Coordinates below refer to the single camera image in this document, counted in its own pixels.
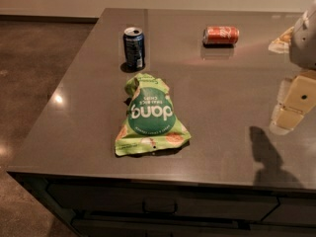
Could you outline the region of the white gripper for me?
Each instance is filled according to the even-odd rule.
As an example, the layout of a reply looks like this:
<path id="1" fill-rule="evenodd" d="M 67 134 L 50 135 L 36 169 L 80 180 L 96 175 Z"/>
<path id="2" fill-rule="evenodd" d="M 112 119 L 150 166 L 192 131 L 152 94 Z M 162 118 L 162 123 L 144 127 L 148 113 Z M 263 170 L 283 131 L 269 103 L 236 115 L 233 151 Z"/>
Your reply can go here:
<path id="1" fill-rule="evenodd" d="M 294 25 L 289 58 L 299 67 L 316 69 L 316 0 Z M 305 70 L 294 78 L 284 78 L 276 99 L 270 131 L 286 135 L 316 106 L 316 71 Z"/>

